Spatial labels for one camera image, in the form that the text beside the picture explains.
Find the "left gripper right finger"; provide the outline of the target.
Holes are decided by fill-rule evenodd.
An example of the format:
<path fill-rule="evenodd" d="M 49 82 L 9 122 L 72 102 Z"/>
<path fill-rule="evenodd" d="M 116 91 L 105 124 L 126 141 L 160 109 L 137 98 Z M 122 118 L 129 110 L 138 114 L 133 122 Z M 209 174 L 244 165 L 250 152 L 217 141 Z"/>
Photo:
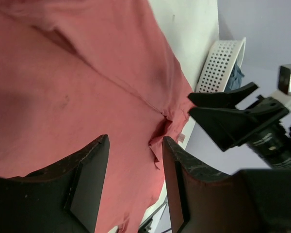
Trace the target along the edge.
<path fill-rule="evenodd" d="M 220 172 L 162 141 L 174 233 L 291 233 L 291 168 Z"/>

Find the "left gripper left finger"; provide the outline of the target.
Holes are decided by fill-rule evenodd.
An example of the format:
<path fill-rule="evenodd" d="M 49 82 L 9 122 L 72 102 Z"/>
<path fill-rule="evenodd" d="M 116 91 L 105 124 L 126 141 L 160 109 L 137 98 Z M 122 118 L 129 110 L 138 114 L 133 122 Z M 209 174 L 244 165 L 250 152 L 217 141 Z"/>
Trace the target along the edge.
<path fill-rule="evenodd" d="M 101 135 L 25 177 L 0 177 L 0 233 L 93 233 L 109 148 Z"/>

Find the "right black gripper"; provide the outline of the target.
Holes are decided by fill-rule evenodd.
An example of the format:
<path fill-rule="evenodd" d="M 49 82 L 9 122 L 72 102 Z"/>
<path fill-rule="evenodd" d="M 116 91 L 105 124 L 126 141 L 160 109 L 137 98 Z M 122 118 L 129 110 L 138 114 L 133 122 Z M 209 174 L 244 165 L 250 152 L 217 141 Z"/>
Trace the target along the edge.
<path fill-rule="evenodd" d="M 228 92 L 190 93 L 190 116 L 221 151 L 248 146 L 272 168 L 291 168 L 290 135 L 281 124 L 289 111 L 274 98 L 261 98 L 244 110 L 235 106 L 258 89 L 254 82 Z"/>

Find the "red t shirt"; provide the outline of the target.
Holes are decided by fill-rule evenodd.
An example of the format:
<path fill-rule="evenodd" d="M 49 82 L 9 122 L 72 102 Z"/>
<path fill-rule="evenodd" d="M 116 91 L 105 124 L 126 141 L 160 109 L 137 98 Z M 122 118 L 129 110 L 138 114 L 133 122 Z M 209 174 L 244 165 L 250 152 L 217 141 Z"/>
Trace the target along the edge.
<path fill-rule="evenodd" d="M 97 233 L 138 231 L 191 90 L 146 0 L 0 0 L 0 176 L 108 135 Z"/>

